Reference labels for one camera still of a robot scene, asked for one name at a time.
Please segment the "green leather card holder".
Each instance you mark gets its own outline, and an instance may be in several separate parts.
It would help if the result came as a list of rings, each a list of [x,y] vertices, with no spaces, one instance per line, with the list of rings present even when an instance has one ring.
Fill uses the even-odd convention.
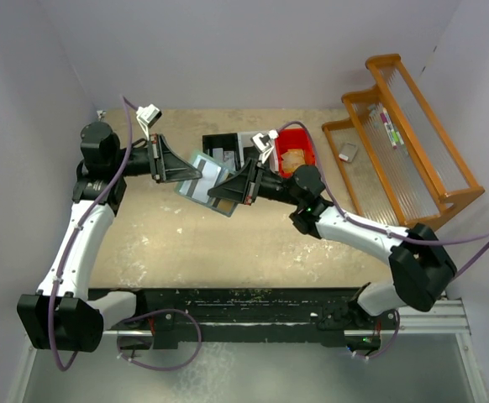
[[[220,197],[210,196],[208,191],[227,180],[235,173],[235,170],[200,151],[195,151],[192,154],[190,163],[200,171],[202,177],[200,179],[178,182],[175,193],[225,217],[231,217],[238,203]]]

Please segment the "white credit card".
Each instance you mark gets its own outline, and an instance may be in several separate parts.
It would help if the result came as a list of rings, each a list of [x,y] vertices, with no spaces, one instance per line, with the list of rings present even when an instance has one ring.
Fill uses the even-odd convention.
[[[192,165],[200,171],[202,177],[183,181],[178,193],[195,202],[207,204],[209,201],[208,190],[216,185],[222,166],[203,154],[199,154]]]

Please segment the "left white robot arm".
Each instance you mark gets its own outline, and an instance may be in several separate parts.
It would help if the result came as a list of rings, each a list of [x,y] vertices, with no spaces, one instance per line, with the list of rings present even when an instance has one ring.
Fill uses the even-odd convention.
[[[130,329],[147,323],[149,310],[133,291],[115,290],[89,299],[98,251],[124,198],[126,177],[149,175],[157,183],[172,183],[202,176],[170,149],[163,135],[152,134],[143,147],[123,148],[105,122],[82,129],[81,154],[70,221],[58,254],[36,292],[21,295],[17,304],[37,349],[92,352],[103,332],[118,323]]]

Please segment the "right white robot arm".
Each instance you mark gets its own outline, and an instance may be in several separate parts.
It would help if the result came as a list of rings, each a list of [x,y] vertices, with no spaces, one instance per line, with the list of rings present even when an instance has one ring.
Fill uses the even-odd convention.
[[[208,194],[250,205],[257,197],[293,205],[293,226],[302,234],[349,245],[386,264],[389,281],[363,285],[349,309],[350,321],[368,328],[386,311],[409,306],[430,311],[454,279],[457,268],[434,231],[379,224],[349,213],[323,197],[326,186],[315,165],[302,165],[288,178],[248,161]]]

